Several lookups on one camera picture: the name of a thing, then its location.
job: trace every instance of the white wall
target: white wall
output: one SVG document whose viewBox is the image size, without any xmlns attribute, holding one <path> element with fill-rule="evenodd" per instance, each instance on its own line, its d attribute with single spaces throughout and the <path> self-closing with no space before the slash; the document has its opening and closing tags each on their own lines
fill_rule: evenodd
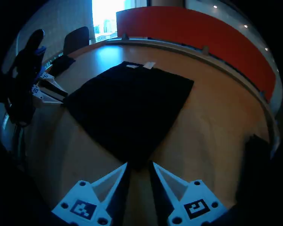
<svg viewBox="0 0 283 226">
<path fill-rule="evenodd" d="M 11 66 L 18 52 L 22 50 L 30 35 L 37 29 L 45 31 L 41 46 L 47 48 L 43 61 L 57 55 L 63 50 L 65 36 L 77 28 L 87 26 L 89 38 L 94 39 L 91 0 L 50 0 L 44 4 L 23 26 L 8 51 L 2 65 L 5 73 Z"/>
</svg>

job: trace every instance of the office chair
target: office chair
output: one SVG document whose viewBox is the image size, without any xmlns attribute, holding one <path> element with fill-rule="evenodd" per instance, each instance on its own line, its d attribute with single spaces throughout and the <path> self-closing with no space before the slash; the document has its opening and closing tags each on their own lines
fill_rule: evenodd
<svg viewBox="0 0 283 226">
<path fill-rule="evenodd" d="M 81 27 L 66 35 L 64 40 L 63 55 L 68 55 L 84 46 L 89 45 L 89 29 Z"/>
</svg>

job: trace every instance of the white label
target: white label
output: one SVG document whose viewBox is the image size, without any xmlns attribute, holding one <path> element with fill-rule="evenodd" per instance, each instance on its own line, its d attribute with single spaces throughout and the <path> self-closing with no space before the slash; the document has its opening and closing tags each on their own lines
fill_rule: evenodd
<svg viewBox="0 0 283 226">
<path fill-rule="evenodd" d="M 137 68 L 138 66 L 136 66 L 136 65 L 127 65 L 127 67 L 130 67 L 130 68 Z"/>
<path fill-rule="evenodd" d="M 145 68 L 148 68 L 148 69 L 151 69 L 153 66 L 154 66 L 155 62 L 147 62 L 144 67 Z"/>
</svg>

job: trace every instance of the white plastic part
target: white plastic part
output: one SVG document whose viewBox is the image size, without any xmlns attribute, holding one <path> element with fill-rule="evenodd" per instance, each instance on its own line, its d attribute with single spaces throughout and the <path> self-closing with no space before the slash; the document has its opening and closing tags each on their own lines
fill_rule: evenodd
<svg viewBox="0 0 283 226">
<path fill-rule="evenodd" d="M 78 181 L 52 212 L 69 224 L 111 225 L 106 209 L 126 167 L 127 163 L 93 183 Z"/>
<path fill-rule="evenodd" d="M 51 83 L 52 85 L 54 85 L 55 87 L 57 87 L 58 89 L 65 91 L 55 80 L 54 77 L 46 72 L 43 72 L 42 75 L 40 76 L 39 79 L 48 81 L 49 83 Z"/>
<path fill-rule="evenodd" d="M 174 207 L 168 217 L 168 225 L 200 226 L 204 222 L 214 221 L 227 211 L 202 180 L 189 183 L 154 162 L 153 165 Z"/>
<path fill-rule="evenodd" d="M 144 67 L 145 68 L 148 68 L 148 69 L 151 69 L 153 66 L 154 66 L 155 62 L 147 62 Z"/>
<path fill-rule="evenodd" d="M 58 101 L 51 96 L 41 92 L 39 86 L 33 85 L 32 89 L 33 102 L 35 107 L 41 107 L 44 104 L 62 104 L 61 101 Z"/>
</svg>

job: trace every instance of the white bracket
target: white bracket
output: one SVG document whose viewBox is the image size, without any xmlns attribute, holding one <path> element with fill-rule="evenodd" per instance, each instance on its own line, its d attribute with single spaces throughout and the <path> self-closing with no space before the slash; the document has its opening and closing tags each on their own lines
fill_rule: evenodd
<svg viewBox="0 0 283 226">
<path fill-rule="evenodd" d="M 54 77 L 52 75 L 50 75 L 49 73 L 43 72 L 41 74 L 41 76 L 39 77 L 39 79 L 44 80 L 49 82 L 50 84 L 52 84 L 53 86 L 55 86 L 56 88 L 58 88 L 59 90 L 62 90 L 64 92 L 66 92 L 55 80 Z"/>
<path fill-rule="evenodd" d="M 37 85 L 32 86 L 31 92 L 35 107 L 40 107 L 43 104 L 62 104 L 61 101 L 58 101 L 55 98 L 52 98 L 51 96 L 41 92 L 39 86 Z"/>
<path fill-rule="evenodd" d="M 163 206 L 173 207 L 173 211 L 167 213 L 168 218 L 164 219 L 169 226 L 201 226 L 211 223 L 227 211 L 202 180 L 187 182 L 154 162 L 150 164 L 153 164 L 150 166 L 150 175 L 156 212 L 161 212 Z M 154 187 L 162 189 L 157 192 Z"/>
<path fill-rule="evenodd" d="M 93 183 L 78 181 L 52 212 L 69 224 L 112 225 L 114 216 L 110 210 L 118 209 L 121 206 L 119 201 L 122 200 L 115 195 L 118 194 L 117 187 L 123 177 L 129 180 L 127 173 L 124 176 L 126 167 L 127 163 Z"/>
</svg>

